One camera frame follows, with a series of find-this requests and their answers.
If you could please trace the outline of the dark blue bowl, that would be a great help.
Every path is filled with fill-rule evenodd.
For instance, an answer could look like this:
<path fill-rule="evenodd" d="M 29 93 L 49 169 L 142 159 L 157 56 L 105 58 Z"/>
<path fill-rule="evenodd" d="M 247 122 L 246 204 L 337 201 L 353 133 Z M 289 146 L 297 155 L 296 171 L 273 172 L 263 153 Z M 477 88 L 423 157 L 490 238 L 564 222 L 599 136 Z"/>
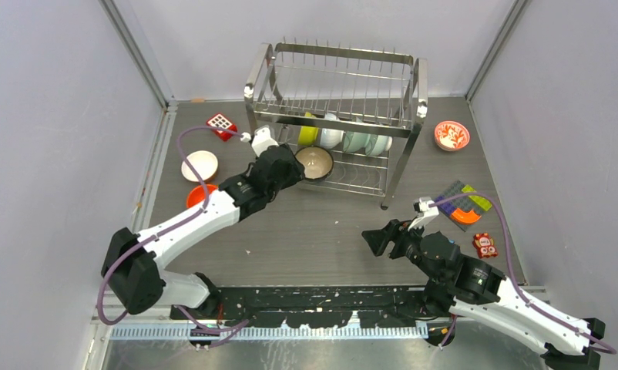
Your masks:
<path fill-rule="evenodd" d="M 304 180 L 312 183 L 326 180 L 334 169 L 331 153 L 319 146 L 299 149 L 295 158 L 304 166 Z"/>

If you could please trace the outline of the orange bowl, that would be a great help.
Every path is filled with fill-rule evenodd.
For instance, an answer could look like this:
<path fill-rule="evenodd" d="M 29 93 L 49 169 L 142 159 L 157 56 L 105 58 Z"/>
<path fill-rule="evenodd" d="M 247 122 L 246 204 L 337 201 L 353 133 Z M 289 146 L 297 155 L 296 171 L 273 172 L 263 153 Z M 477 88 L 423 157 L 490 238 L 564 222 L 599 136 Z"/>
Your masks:
<path fill-rule="evenodd" d="M 188 197 L 186 199 L 186 207 L 187 208 L 191 208 L 191 207 L 195 207 L 198 204 L 202 204 L 202 202 L 205 201 L 205 196 L 203 194 L 197 196 L 196 194 L 193 194 L 191 197 Z"/>
<path fill-rule="evenodd" d="M 197 196 L 203 194 L 205 196 L 205 199 L 207 198 L 208 194 L 212 194 L 212 192 L 218 190 L 218 186 L 213 185 L 213 184 L 206 184 L 205 187 L 203 187 L 202 185 L 199 185 L 195 188 L 193 188 L 187 195 L 188 197 L 191 197 L 193 194 L 196 194 Z"/>

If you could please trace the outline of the red white patterned bowl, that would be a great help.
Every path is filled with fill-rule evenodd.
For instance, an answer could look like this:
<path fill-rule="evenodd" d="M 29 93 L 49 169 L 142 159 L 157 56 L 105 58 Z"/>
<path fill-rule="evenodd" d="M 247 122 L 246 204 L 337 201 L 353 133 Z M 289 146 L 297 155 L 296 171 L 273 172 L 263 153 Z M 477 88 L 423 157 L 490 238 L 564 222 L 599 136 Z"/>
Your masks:
<path fill-rule="evenodd" d="M 436 145 L 448 152 L 455 152 L 465 148 L 471 139 L 470 132 L 461 123 L 456 121 L 442 121 L 434 129 Z"/>

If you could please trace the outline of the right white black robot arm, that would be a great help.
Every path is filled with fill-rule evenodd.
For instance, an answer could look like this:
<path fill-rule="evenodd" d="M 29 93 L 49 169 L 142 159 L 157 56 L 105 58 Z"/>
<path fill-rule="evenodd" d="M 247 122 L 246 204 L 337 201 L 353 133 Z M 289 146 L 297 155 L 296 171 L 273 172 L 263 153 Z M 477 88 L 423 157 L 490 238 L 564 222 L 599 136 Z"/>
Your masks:
<path fill-rule="evenodd" d="M 440 232 L 425 234 L 407 221 L 390 220 L 382 229 L 361 233 L 381 256 L 391 244 L 391 259 L 405 257 L 428 277 L 422 306 L 431 316 L 471 318 L 523 343 L 551 369 L 598 369 L 601 355 L 593 348 L 605 324 L 597 318 L 575 318 L 540 301 L 492 265 L 465 255 Z"/>

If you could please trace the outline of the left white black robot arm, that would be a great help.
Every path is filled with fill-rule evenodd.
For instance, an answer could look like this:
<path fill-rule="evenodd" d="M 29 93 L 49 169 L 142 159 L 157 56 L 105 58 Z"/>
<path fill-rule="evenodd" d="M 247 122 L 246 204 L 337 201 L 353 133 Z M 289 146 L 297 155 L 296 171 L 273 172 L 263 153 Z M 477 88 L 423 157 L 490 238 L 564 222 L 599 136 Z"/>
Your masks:
<path fill-rule="evenodd" d="M 124 227 L 109 242 L 101 275 L 130 315 L 155 304 L 182 305 L 198 318 L 219 307 L 203 274 L 166 267 L 187 249 L 219 230 L 263 210 L 277 194 L 304 179 L 304 166 L 286 144 L 262 152 L 247 170 L 227 178 L 205 200 L 166 222 L 133 233 Z"/>

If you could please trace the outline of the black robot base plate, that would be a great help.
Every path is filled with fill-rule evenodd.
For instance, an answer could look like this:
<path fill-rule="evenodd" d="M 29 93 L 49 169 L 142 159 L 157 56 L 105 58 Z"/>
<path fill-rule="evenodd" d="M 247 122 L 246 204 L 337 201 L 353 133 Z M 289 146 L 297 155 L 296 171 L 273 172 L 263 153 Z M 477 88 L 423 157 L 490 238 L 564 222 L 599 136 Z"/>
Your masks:
<path fill-rule="evenodd" d="M 223 287 L 208 308 L 190 309 L 198 321 L 250 328 L 408 328 L 417 321 L 449 323 L 450 314 L 427 309 L 424 288 L 411 285 Z"/>

